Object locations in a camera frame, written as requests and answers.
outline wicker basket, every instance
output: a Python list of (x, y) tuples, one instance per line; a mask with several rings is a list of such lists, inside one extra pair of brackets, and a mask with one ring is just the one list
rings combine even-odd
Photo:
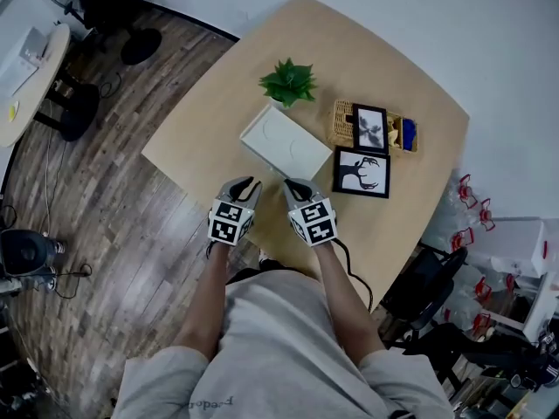
[[(346, 117), (353, 116), (353, 103), (347, 100), (336, 100), (334, 103), (334, 117), (328, 134), (328, 142), (335, 146), (353, 147), (353, 123), (346, 120)], [(391, 152), (415, 154), (418, 151), (418, 124), (416, 125), (416, 137), (413, 139), (411, 150), (403, 150), (402, 138), (402, 116), (397, 113), (386, 112), (389, 133), (396, 129), (398, 136), (394, 142), (394, 146), (390, 146)]]

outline picture frame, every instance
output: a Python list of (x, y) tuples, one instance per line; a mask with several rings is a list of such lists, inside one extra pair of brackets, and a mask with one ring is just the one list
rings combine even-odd
[(385, 109), (353, 105), (353, 149), (388, 155), (388, 118)]
[(358, 196), (389, 198), (390, 156), (337, 147), (332, 190)]

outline black cable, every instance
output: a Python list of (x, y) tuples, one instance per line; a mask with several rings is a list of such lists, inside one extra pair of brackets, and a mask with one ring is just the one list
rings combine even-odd
[(102, 100), (108, 100), (109, 98), (113, 97), (121, 88), (122, 76), (117, 72), (116, 77), (119, 79), (119, 82), (116, 86), (114, 86), (114, 88), (113, 83), (108, 81), (104, 82), (103, 84), (101, 84), (101, 87), (99, 87), (99, 96)]
[[(56, 170), (56, 175), (54, 176), (54, 188), (52, 189), (52, 199), (54, 201), (54, 196), (56, 195), (56, 188), (59, 185), (59, 174), (60, 174), (60, 170), (62, 169), (62, 164), (64, 163), (64, 155), (66, 154), (66, 147), (68, 146), (68, 141), (64, 141), (64, 148), (62, 149), (62, 156), (60, 157), (60, 163), (59, 163), (59, 168)], [(45, 224), (45, 219), (47, 218), (47, 216), (50, 215), (49, 213), (49, 209), (47, 208), (47, 212), (45, 213), (45, 216), (43, 217), (43, 220), (41, 221), (41, 226), (39, 227), (39, 231), (41, 231), (43, 229), (43, 225)]]
[[(61, 297), (62, 299), (74, 299), (76, 298), (76, 295), (78, 294), (78, 288), (79, 288), (79, 281), (82, 278), (89, 278), (93, 273), (93, 268), (90, 264), (88, 263), (84, 263), (79, 267), (79, 271), (69, 271), (67, 273), (35, 273), (33, 275), (29, 275), (29, 276), (10, 276), (10, 278), (34, 278), (36, 276), (56, 276), (57, 278), (61, 277), (61, 276), (75, 276), (78, 277), (78, 284), (76, 284), (76, 289), (73, 291), (73, 295), (71, 297), (67, 297), (66, 295), (62, 295), (56, 288), (54, 289), (54, 292)], [(40, 283), (37, 287), (34, 287), (34, 289), (38, 292), (38, 288), (44, 283)]]
[(355, 275), (354, 273), (352, 273), (352, 271), (351, 271), (351, 259), (349, 258), (348, 247), (346, 247), (346, 244), (338, 238), (332, 239), (332, 242), (334, 242), (335, 244), (338, 244), (340, 246), (340, 248), (342, 248), (342, 250), (346, 254), (346, 260), (347, 260), (347, 263), (348, 263), (348, 275), (351, 278), (357, 279), (357, 281), (359, 281), (361, 284), (363, 284), (365, 286), (365, 288), (367, 289), (367, 292), (369, 292), (369, 306), (367, 307), (367, 310), (369, 312), (372, 312), (372, 310), (373, 310), (373, 291), (370, 289), (369, 285), (364, 281), (363, 278), (361, 278), (360, 276)]
[(206, 248), (206, 259), (210, 259), (210, 253), (211, 253), (211, 249), (213, 248), (213, 246), (216, 244), (216, 241), (211, 241), (208, 244), (208, 248)]

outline green plant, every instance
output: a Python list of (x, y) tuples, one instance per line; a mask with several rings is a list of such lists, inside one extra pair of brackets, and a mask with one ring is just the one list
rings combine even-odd
[(311, 90), (316, 88), (311, 69), (312, 65), (294, 65), (291, 58), (285, 64), (281, 61), (275, 66), (276, 72), (260, 78), (260, 86), (266, 89), (265, 96), (282, 102), (289, 108), (296, 100), (314, 101)]

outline parquet floor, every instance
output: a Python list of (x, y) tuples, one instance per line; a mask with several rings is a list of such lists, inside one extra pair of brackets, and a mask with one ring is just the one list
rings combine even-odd
[[(232, 41), (158, 10), (144, 11), (136, 26), (162, 32), (156, 55), (123, 65), (128, 35), (122, 32), (107, 41), (107, 54), (77, 59), (71, 71), (82, 81), (116, 84), (119, 73), (122, 85), (101, 101), (97, 125), (66, 151), (52, 135), (50, 192), (64, 153), (51, 206), (51, 236), (68, 242), (59, 269), (77, 271), (88, 263), (93, 275), (80, 280), (75, 299), (41, 290), (10, 301), (25, 347), (74, 419), (110, 416), (125, 359), (152, 354), (175, 338), (205, 263), (206, 213), (141, 150)], [(6, 202), (17, 209), (18, 228), (47, 228), (48, 136), (48, 127), (33, 123), (17, 152)], [(254, 265), (257, 252), (244, 243), (231, 266)], [(72, 294), (76, 282), (69, 278), (59, 290)]]

